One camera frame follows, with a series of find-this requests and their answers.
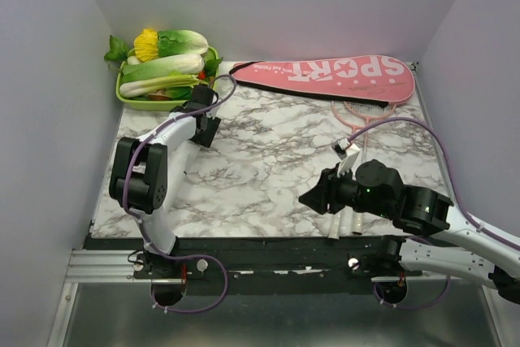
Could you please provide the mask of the aluminium frame rail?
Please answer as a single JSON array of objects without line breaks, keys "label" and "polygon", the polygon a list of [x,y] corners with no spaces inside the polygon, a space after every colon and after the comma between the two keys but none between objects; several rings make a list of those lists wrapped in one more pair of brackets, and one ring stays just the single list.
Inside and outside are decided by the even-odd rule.
[{"label": "aluminium frame rail", "polygon": [[78,284],[133,282],[129,254],[127,250],[74,250],[65,281]]}]

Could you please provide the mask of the pink badminton racket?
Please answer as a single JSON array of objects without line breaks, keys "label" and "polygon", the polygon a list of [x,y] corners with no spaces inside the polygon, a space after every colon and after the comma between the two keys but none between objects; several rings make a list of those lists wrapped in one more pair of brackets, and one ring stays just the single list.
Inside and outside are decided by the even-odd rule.
[{"label": "pink badminton racket", "polygon": [[[360,102],[343,102],[346,112],[342,115],[334,102],[331,103],[333,115],[344,126],[348,127],[352,134],[358,132],[368,125],[386,119],[393,115],[397,105],[387,105],[385,107],[374,103],[360,103]],[[366,149],[368,142],[368,133],[364,133],[363,144],[361,151],[362,163],[366,161]],[[352,213],[351,233],[354,235],[362,234],[362,219],[363,213]]]},{"label": "pink badminton racket", "polygon": [[349,234],[352,234],[351,233],[352,213],[353,212],[348,212],[346,209],[343,209],[338,215],[334,215],[332,217],[331,226],[329,228],[329,233],[328,233],[329,238],[332,238],[332,239],[340,238],[340,227],[341,227],[341,223],[345,216],[348,217],[349,222],[350,222]]}]

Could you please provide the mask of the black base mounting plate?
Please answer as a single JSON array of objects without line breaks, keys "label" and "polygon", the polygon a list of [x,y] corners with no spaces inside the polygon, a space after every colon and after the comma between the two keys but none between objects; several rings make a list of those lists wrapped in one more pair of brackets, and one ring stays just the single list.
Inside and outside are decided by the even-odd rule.
[{"label": "black base mounting plate", "polygon": [[372,280],[405,274],[398,236],[207,237],[178,239],[172,260],[144,252],[140,239],[87,236],[90,250],[139,251],[133,275],[159,293],[190,296],[369,294]]}]

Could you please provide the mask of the toy bok choy front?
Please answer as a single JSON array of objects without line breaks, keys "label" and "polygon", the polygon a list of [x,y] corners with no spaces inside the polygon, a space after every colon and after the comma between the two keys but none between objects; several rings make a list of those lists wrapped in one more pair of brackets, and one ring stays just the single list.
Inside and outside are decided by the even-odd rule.
[{"label": "toy bok choy front", "polygon": [[194,87],[199,84],[206,85],[204,80],[200,80],[196,75],[172,75],[157,77],[148,80],[138,80],[122,83],[119,87],[119,94],[123,98],[135,98],[161,89],[176,89],[181,87]]}]

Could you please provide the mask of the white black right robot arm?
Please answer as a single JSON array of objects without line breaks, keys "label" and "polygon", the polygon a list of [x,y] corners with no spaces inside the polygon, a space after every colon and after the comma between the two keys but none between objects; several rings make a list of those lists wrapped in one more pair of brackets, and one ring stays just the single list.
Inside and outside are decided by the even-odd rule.
[{"label": "white black right robot arm", "polygon": [[385,238],[374,255],[383,275],[397,270],[434,271],[473,280],[495,289],[507,301],[519,302],[519,239],[472,215],[464,215],[446,196],[404,184],[397,170],[377,160],[356,171],[324,169],[318,183],[298,201],[311,210],[336,214],[345,207],[383,217],[413,236],[448,242],[427,247],[409,239]]}]

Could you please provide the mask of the green plastic basket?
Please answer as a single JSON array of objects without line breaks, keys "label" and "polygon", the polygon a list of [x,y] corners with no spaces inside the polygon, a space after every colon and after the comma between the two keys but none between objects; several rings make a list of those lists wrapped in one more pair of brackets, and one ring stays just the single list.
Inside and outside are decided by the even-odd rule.
[{"label": "green plastic basket", "polygon": [[[217,75],[222,58],[219,57],[218,51],[213,47],[210,47],[208,51],[201,56],[204,59],[205,66],[200,73],[196,74],[196,76],[198,79],[204,80],[206,82],[205,86],[207,86]],[[123,98],[119,94],[119,87],[122,84],[120,79],[123,75],[123,67],[126,64],[139,64],[139,62],[136,57],[129,57],[127,61],[121,64],[121,71],[118,73],[116,78],[116,97],[126,106],[138,111],[169,111],[174,107],[187,102],[192,97],[192,91],[195,86],[192,88],[181,87],[176,89],[161,89],[140,97]]]}]

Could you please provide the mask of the toy napa cabbage top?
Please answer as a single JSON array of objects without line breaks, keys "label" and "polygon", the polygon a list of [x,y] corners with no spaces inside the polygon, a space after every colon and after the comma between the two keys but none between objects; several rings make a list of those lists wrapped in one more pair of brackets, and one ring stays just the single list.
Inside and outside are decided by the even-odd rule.
[{"label": "toy napa cabbage top", "polygon": [[158,56],[178,54],[203,55],[209,49],[204,36],[192,30],[165,30],[158,32]]}]

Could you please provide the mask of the pink racket bag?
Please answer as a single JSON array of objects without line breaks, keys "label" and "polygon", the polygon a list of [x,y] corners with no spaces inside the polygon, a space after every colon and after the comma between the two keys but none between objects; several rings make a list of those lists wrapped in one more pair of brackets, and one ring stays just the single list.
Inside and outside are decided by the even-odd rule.
[{"label": "pink racket bag", "polygon": [[229,74],[244,86],[323,100],[400,105],[415,91],[409,67],[386,55],[236,63]]}]

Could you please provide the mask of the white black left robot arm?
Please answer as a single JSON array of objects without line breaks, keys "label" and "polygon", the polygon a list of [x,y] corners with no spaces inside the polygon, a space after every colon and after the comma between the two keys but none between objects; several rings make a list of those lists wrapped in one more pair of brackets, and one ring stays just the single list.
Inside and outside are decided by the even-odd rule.
[{"label": "white black left robot arm", "polygon": [[123,137],[115,148],[110,197],[129,211],[143,237],[145,251],[155,254],[152,268],[163,278],[174,276],[180,258],[172,253],[175,233],[167,228],[167,212],[188,168],[202,148],[211,146],[221,119],[218,94],[198,85],[192,97],[171,110],[165,121],[138,137]]}]

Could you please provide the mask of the green toy leaf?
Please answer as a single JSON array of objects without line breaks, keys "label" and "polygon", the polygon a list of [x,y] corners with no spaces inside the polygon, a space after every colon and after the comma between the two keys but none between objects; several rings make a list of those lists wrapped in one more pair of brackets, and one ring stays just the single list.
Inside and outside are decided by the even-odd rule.
[{"label": "green toy leaf", "polygon": [[110,35],[109,50],[104,54],[107,66],[115,71],[121,71],[121,64],[128,58],[128,44],[121,38]]}]

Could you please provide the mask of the toy napa cabbage middle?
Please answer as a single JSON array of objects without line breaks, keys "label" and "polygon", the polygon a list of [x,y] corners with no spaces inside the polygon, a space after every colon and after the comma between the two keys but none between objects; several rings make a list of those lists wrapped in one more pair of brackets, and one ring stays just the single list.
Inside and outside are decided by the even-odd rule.
[{"label": "toy napa cabbage middle", "polygon": [[149,80],[174,74],[198,74],[205,66],[199,54],[178,54],[123,67],[122,83]]}]

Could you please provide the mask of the yellow toy flower vegetable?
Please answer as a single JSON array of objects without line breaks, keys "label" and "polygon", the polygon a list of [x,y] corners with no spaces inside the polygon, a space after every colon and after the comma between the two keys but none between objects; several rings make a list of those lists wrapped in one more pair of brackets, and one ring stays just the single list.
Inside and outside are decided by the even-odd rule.
[{"label": "yellow toy flower vegetable", "polygon": [[148,62],[159,57],[158,32],[151,28],[144,28],[133,42],[135,56],[141,62]]}]

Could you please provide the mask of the toy napa cabbage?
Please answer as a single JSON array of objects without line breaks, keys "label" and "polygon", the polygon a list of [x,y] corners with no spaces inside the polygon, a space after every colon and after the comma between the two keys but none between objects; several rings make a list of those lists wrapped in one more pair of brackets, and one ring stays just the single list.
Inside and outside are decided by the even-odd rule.
[{"label": "toy napa cabbage", "polygon": [[199,54],[178,54],[123,67],[122,83],[149,80],[174,74],[198,74],[205,66]]},{"label": "toy napa cabbage", "polygon": [[192,30],[165,30],[158,32],[158,56],[178,54],[203,55],[209,49],[204,36]]}]

